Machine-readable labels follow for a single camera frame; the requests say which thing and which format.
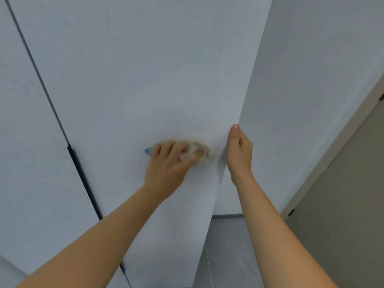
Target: person's left arm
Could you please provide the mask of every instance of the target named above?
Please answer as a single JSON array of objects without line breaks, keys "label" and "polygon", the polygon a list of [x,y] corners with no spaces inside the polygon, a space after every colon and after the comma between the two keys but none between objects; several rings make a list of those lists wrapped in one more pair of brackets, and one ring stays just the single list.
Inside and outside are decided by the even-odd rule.
[{"label": "person's left arm", "polygon": [[180,162],[187,148],[187,142],[155,145],[143,187],[16,287],[105,288],[137,233],[203,155]]}]

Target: forearm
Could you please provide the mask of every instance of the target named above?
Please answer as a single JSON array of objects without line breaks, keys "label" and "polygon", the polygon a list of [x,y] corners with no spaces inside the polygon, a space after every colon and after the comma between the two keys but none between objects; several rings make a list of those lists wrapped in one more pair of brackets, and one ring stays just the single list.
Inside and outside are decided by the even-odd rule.
[{"label": "forearm", "polygon": [[18,288],[104,288],[144,223],[161,203],[143,187],[46,262]]},{"label": "forearm", "polygon": [[265,287],[335,287],[254,179],[237,190]]}]

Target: person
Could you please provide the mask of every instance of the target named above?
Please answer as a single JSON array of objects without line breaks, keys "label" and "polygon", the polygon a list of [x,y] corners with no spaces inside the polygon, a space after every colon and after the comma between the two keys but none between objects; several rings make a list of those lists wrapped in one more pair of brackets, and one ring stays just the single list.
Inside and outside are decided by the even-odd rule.
[{"label": "person", "polygon": [[[203,155],[179,155],[187,142],[154,146],[143,186],[21,282],[17,288],[104,288],[115,274],[137,233],[155,209],[182,184]],[[252,143],[238,124],[229,134],[228,169],[235,184],[260,273],[267,288],[336,287],[298,241],[254,179]]]}]

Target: hand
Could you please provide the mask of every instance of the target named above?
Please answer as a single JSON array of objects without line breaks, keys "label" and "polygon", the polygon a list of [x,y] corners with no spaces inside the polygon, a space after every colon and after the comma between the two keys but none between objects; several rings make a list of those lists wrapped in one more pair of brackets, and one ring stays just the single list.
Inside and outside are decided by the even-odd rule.
[{"label": "hand", "polygon": [[247,139],[240,126],[234,124],[229,132],[227,164],[232,182],[236,186],[242,182],[254,180],[251,161],[252,143]]},{"label": "hand", "polygon": [[170,140],[156,144],[152,149],[151,162],[145,174],[144,186],[155,192],[162,202],[184,181],[188,170],[203,156],[198,150],[182,162],[179,155],[188,152],[186,141]]}]

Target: person's left hand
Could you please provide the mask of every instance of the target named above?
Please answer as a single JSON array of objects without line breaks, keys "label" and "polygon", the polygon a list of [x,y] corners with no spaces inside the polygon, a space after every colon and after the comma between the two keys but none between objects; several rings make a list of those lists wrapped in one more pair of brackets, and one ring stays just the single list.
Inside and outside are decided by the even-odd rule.
[{"label": "person's left hand", "polygon": [[198,150],[180,161],[179,155],[187,151],[186,141],[169,140],[153,147],[144,186],[155,192],[154,195],[159,196],[161,202],[175,192],[184,181],[188,170],[204,155],[203,150]]}]

